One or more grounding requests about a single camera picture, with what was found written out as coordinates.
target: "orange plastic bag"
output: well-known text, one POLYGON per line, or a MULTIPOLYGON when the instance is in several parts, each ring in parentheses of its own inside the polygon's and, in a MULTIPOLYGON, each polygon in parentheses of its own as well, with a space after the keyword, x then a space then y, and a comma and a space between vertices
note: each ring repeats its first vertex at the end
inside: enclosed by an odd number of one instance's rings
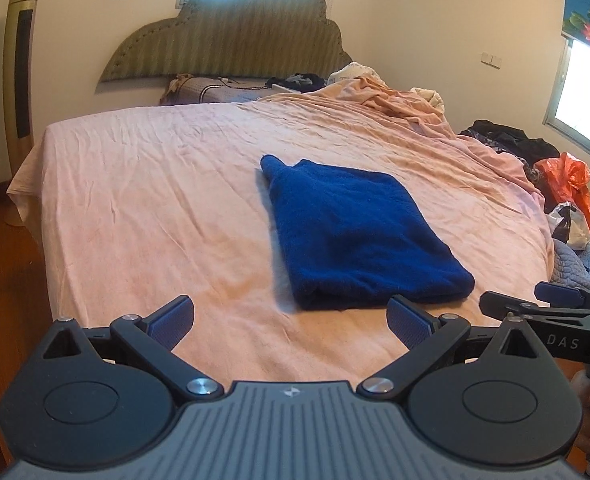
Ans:
POLYGON ((564 152, 559 158, 545 158, 534 164, 550 186, 558 204, 572 202, 584 213, 590 229, 590 169, 584 161, 564 152))

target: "blue gripper pad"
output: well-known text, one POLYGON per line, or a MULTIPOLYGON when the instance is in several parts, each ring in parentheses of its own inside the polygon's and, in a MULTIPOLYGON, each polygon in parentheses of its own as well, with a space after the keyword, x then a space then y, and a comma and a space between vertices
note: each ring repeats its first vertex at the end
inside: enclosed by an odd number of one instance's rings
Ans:
POLYGON ((409 350, 429 338, 440 327, 439 319, 403 296, 393 296, 388 301, 386 321, 391 332, 409 350))
POLYGON ((178 296, 162 308, 145 317, 144 332, 168 350, 190 332, 195 319, 195 308, 188 296, 178 296))
POLYGON ((584 305, 584 297, 576 288, 539 282, 535 285, 535 297, 539 301, 561 308, 579 308, 584 305))

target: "white cloth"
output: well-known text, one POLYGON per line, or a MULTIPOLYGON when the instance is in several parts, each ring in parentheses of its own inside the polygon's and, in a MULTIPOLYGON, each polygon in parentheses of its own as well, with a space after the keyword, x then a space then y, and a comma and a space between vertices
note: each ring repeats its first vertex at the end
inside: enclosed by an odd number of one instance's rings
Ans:
POLYGON ((377 72, 375 72, 371 67, 364 66, 355 61, 349 63, 341 70, 333 72, 331 75, 329 75, 328 84, 331 85, 333 83, 337 83, 338 81, 343 81, 344 79, 352 79, 354 77, 360 76, 369 77, 380 85, 386 85, 383 79, 379 77, 379 74, 377 74, 377 72))
POLYGON ((437 108, 441 113, 446 112, 446 107, 444 106, 444 99, 441 98, 434 90, 426 90, 424 88, 419 88, 415 86, 411 88, 411 92, 414 92, 419 97, 426 99, 434 108, 437 108))

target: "wooden floor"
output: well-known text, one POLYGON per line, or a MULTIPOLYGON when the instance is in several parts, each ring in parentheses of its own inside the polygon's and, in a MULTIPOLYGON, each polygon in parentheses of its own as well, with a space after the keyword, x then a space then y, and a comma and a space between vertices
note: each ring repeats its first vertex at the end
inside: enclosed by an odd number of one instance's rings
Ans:
MULTIPOLYGON (((50 326, 44 259, 25 228, 5 224, 10 204, 0 204, 0 398, 35 345, 50 326)), ((560 362, 567 377, 579 368, 560 362)), ((0 436, 7 462, 10 455, 0 436)), ((569 461, 585 468, 585 457, 573 449, 569 461)))

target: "logo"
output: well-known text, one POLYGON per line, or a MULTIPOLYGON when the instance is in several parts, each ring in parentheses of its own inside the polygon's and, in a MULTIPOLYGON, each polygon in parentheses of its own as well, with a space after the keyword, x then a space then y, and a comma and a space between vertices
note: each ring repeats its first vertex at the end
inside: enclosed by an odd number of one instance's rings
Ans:
POLYGON ((293 397, 297 397, 301 393, 301 390, 295 386, 291 386, 283 390, 282 393, 292 399, 293 397))
POLYGON ((549 346, 561 346, 562 348, 570 348, 571 350, 577 350, 579 346, 579 339, 566 339, 566 336, 558 338, 555 334, 549 334, 546 344, 549 346))

